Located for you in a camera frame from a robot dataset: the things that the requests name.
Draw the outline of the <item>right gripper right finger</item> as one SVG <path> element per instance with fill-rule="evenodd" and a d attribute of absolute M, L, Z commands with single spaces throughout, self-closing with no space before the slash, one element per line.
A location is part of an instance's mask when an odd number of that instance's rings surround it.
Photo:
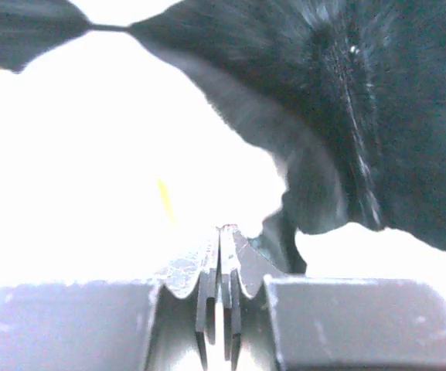
<path fill-rule="evenodd" d="M 234 370 L 446 370 L 446 298 L 419 281 L 286 275 L 220 231 Z"/>

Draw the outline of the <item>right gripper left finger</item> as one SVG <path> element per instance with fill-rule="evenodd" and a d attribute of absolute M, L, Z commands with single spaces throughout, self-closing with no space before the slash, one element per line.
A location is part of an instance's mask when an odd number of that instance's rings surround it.
<path fill-rule="evenodd" d="M 0 288 L 0 370 L 205 370 L 220 232 L 150 278 Z"/>

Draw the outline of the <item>black white checkered pillowcase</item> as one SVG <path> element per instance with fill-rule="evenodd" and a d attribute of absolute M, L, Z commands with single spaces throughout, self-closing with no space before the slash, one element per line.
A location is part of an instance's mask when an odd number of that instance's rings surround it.
<path fill-rule="evenodd" d="M 285 167 L 250 239 L 280 270 L 351 222 L 446 251 L 446 1 L 180 1 L 117 30 Z"/>

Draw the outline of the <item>white pillow yellow edge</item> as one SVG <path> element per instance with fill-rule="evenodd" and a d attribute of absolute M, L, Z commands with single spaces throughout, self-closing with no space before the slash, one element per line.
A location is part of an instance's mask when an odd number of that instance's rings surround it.
<path fill-rule="evenodd" d="M 159 191 L 159 196 L 162 201 L 162 205 L 165 209 L 169 222 L 174 226 L 175 225 L 175 214 L 172 207 L 172 201 L 169 195 L 169 189 L 167 185 L 163 182 L 161 178 L 157 178 L 157 187 Z"/>

